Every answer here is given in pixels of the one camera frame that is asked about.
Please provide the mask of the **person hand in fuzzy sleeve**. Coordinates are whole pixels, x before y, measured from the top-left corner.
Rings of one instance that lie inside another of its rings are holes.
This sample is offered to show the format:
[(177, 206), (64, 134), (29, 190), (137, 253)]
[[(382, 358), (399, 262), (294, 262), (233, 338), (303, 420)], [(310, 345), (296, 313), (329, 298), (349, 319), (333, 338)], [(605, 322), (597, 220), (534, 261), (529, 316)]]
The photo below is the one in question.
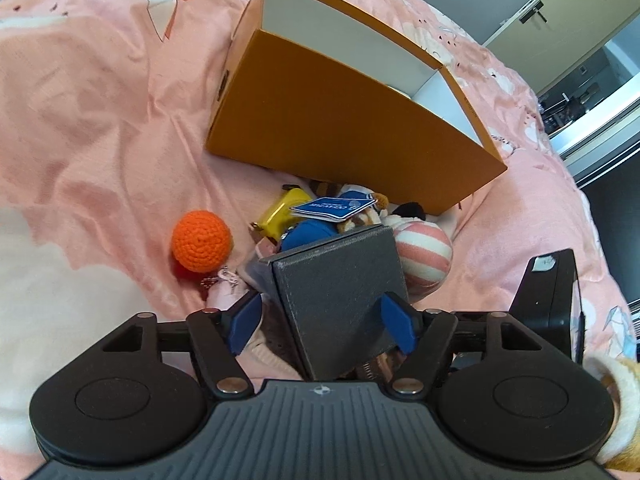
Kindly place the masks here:
[(597, 462), (608, 469), (639, 478), (639, 364), (620, 356), (611, 358), (591, 353), (584, 359), (584, 369), (610, 395), (614, 405), (614, 422)]

